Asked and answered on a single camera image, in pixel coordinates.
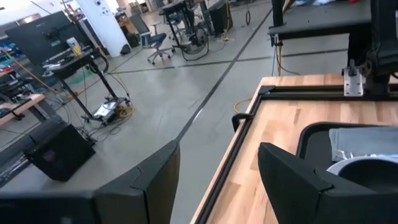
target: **office chair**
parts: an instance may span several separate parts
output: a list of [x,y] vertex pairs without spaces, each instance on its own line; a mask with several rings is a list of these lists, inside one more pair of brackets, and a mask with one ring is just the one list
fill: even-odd
[[156,51],[151,54],[147,59],[148,62],[155,65],[155,59],[157,56],[163,57],[163,54],[166,54],[168,58],[171,58],[170,54],[168,54],[166,51],[171,50],[172,52],[175,52],[175,49],[173,47],[169,47],[166,49],[159,49],[159,47],[163,44],[163,41],[166,39],[167,34],[157,33],[156,26],[159,24],[153,24],[155,27],[155,35],[150,35],[150,30],[145,24],[145,22],[142,20],[140,15],[134,15],[130,17],[130,21],[134,24],[134,27],[136,27],[140,37],[141,37],[141,45],[143,49],[156,49]]

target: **concrete floor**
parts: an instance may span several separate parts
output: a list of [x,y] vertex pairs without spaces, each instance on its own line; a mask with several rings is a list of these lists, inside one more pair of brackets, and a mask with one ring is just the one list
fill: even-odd
[[[95,146],[96,154],[66,183],[50,180],[36,167],[30,166],[0,189],[0,192],[26,190],[71,191],[95,189],[134,167],[164,144],[181,137],[181,167],[172,223],[190,221],[204,191],[223,156],[233,129],[231,117],[235,102],[252,96],[259,80],[269,77],[273,64],[268,27],[272,14],[267,1],[252,3],[251,23],[245,23],[246,7],[233,8],[234,27],[228,35],[234,42],[226,44],[211,39],[209,54],[197,61],[186,62],[177,50],[172,59],[157,59],[156,66],[147,63],[151,50],[134,49],[133,53],[112,60],[111,69],[120,73],[130,91],[135,113],[120,126],[115,135]],[[144,20],[162,21],[156,14]],[[159,32],[168,32],[160,25]],[[164,47],[171,45],[167,40]],[[300,74],[339,73],[346,64],[347,35],[334,35],[284,41],[283,66]],[[124,90],[107,76],[116,93]],[[98,77],[87,79],[87,107],[95,110],[107,95]],[[85,95],[80,98],[85,102]],[[241,111],[247,105],[241,105]],[[58,113],[75,126],[81,126],[82,110],[73,101]],[[31,114],[21,122],[2,126],[0,139],[16,138],[37,124]],[[91,123],[87,127],[95,128]]]

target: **gray fabric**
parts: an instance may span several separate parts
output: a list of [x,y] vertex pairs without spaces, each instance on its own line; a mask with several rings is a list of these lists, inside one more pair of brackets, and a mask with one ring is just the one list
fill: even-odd
[[332,161],[356,156],[398,157],[398,128],[337,128],[329,130]]

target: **black speaker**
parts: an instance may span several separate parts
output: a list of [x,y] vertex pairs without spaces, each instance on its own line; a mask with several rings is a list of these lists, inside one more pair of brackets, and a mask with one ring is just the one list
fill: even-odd
[[226,1],[218,1],[208,11],[210,12],[215,35],[221,35],[226,28],[227,30],[232,28],[231,9],[227,7]]
[[24,151],[26,158],[53,180],[66,182],[95,153],[71,124],[30,138],[34,144]]

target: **black monitor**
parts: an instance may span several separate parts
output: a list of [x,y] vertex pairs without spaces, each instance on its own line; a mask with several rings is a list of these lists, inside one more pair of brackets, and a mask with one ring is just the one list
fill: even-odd
[[91,44],[62,11],[9,29],[6,34],[34,65],[66,51],[71,37],[82,47]]

